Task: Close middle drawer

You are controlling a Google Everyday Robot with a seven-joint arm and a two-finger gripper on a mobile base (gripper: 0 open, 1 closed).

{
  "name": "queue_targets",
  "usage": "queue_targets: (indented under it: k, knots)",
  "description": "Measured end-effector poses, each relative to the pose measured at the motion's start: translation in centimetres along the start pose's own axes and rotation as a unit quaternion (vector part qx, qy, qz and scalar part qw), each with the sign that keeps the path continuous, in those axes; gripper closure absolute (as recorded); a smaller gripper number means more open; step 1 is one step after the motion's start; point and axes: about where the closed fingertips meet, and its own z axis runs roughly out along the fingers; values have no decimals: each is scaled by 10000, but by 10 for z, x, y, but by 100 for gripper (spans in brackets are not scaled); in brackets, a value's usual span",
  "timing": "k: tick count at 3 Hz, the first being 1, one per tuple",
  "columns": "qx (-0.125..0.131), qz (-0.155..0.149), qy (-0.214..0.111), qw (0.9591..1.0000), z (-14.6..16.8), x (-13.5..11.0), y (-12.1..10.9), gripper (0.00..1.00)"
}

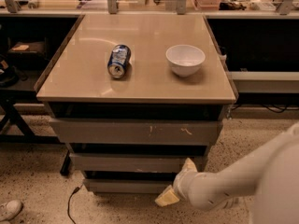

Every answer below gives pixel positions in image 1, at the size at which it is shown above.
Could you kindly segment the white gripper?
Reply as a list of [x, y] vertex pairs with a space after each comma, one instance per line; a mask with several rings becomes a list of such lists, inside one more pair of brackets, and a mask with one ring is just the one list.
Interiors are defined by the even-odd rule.
[[169, 185], [156, 199], [155, 202], [161, 207], [178, 203], [188, 199], [189, 185], [198, 175], [195, 163], [187, 158], [182, 166], [182, 171], [177, 174], [173, 187]]

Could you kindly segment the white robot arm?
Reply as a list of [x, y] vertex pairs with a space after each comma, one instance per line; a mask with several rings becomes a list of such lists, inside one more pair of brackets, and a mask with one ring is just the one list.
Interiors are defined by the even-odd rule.
[[202, 211], [234, 206], [253, 196], [249, 224], [299, 224], [299, 123], [217, 173], [199, 172], [187, 159], [155, 200], [184, 200]]

